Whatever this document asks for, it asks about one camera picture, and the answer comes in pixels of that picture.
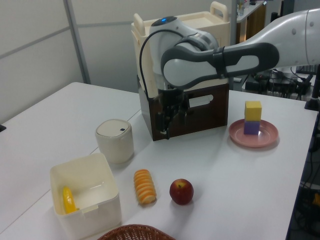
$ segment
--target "white table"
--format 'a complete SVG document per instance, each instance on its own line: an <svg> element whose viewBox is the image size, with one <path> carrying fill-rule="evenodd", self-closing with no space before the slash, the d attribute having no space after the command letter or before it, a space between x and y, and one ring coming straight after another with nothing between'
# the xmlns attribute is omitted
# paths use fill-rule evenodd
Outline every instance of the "white table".
<svg viewBox="0 0 320 240"><path fill-rule="evenodd" d="M247 100L261 101L262 119L279 130L278 145L250 149L231 141L228 126L244 117ZM135 156L124 166L111 166L122 224L150 225L177 240L284 240L316 116L301 101L230 91L228 126L153 142L136 113L129 120ZM141 168L150 170L157 191L156 203L147 207L138 205L133 187L133 174ZM170 184L178 178L194 186L189 205L170 198ZM50 191L0 234L1 240L17 238L65 238Z"/></svg>
<svg viewBox="0 0 320 240"><path fill-rule="evenodd" d="M72 83L3 125L0 132L0 233L50 189L50 168L92 153L96 128L128 120L137 93Z"/></svg>

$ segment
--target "pink plate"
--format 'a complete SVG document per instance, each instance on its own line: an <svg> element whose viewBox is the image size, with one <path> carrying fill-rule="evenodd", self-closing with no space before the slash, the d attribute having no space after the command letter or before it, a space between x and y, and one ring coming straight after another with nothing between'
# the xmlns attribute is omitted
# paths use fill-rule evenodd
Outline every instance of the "pink plate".
<svg viewBox="0 0 320 240"><path fill-rule="evenodd" d="M231 139L246 147L262 148L273 144L278 136L278 129L270 122L261 120L258 135L244 134L245 120L241 119L232 123L229 127Z"/></svg>

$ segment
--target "container lid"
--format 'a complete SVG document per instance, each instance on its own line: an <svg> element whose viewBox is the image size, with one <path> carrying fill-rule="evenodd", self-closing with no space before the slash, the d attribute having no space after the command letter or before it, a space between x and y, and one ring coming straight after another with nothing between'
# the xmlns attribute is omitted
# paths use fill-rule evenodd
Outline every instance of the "container lid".
<svg viewBox="0 0 320 240"><path fill-rule="evenodd" d="M130 128L130 124L127 121L120 119L111 119L103 122L97 129L96 132L105 137L117 137L123 134Z"/></svg>

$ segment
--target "yellow banana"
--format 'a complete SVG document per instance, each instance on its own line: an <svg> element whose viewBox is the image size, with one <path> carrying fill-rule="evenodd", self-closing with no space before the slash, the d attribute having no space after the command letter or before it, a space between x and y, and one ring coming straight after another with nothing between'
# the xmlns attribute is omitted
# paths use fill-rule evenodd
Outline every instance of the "yellow banana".
<svg viewBox="0 0 320 240"><path fill-rule="evenodd" d="M67 186L63 187L63 203L67 214L73 213L77 210L72 192Z"/></svg>

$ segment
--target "stacked blocks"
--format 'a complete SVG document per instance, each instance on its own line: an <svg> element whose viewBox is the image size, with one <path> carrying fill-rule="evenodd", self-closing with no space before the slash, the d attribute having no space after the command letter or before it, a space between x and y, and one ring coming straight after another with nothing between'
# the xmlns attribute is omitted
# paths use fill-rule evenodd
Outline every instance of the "stacked blocks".
<svg viewBox="0 0 320 240"><path fill-rule="evenodd" d="M262 106L260 101L246 101L244 109L244 134L258 135Z"/></svg>

